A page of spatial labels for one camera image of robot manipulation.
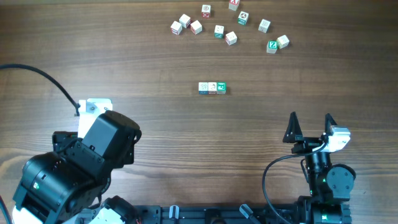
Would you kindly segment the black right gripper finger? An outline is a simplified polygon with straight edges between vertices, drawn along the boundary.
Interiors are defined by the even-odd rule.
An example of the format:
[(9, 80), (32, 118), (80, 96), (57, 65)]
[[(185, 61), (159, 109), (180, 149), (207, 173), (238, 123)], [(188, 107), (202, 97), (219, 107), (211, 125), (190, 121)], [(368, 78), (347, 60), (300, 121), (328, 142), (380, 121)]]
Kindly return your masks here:
[(325, 132), (329, 133), (330, 127), (335, 126), (335, 125), (336, 125), (336, 121), (333, 119), (333, 117), (330, 113), (327, 113), (325, 115)]
[(298, 143), (303, 141), (302, 130), (299, 125), (296, 112), (291, 112), (289, 123), (284, 134), (282, 142), (284, 143)]

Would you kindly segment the green letter block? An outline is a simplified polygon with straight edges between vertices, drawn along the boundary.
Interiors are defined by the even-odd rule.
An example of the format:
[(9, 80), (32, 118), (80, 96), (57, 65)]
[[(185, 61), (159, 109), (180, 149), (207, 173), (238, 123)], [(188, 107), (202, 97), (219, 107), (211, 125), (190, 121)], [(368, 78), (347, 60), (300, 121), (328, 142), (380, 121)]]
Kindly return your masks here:
[(224, 95), (226, 93), (226, 83), (225, 82), (218, 82), (217, 83), (217, 94), (218, 95)]

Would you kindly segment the blue-sided white block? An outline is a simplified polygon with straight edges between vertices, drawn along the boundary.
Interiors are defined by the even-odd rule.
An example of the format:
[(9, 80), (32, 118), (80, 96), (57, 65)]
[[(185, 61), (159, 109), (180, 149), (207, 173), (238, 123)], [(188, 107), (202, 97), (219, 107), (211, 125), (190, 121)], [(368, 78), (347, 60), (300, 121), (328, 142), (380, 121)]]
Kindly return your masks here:
[(208, 94), (208, 82), (199, 82), (198, 83), (198, 92), (200, 95)]

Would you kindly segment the plain number one block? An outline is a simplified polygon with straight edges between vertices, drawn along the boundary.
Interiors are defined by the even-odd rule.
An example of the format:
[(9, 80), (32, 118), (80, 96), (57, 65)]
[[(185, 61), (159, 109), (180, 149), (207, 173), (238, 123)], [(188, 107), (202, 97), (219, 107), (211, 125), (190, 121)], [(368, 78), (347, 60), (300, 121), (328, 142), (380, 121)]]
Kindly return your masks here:
[(227, 42), (228, 45), (233, 45), (237, 42), (237, 35), (235, 34), (235, 32), (229, 32), (225, 35), (225, 41)]

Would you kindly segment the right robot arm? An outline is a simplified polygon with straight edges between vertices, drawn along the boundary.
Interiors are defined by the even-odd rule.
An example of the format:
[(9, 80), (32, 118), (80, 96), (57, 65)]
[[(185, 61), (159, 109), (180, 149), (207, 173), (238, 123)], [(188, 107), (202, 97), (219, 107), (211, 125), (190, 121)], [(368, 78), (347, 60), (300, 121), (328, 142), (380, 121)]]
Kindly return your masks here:
[(302, 166), (310, 195), (300, 196), (293, 214), (284, 214), (292, 223), (351, 223), (347, 202), (356, 179), (355, 171), (344, 164), (331, 163), (330, 155), (342, 150), (351, 139), (350, 130), (325, 115), (325, 131), (318, 137), (305, 137), (295, 112), (290, 114), (283, 142), (292, 143), (293, 155), (304, 155)]

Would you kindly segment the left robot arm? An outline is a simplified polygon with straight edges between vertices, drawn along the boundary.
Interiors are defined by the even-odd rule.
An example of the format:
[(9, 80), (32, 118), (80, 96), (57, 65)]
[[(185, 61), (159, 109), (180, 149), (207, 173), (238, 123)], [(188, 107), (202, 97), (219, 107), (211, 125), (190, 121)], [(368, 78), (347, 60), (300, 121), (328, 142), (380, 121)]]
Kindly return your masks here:
[(29, 159), (13, 196), (24, 223), (62, 223), (103, 195), (111, 173), (134, 162), (139, 125), (116, 111), (100, 114), (83, 138), (53, 134), (54, 150)]

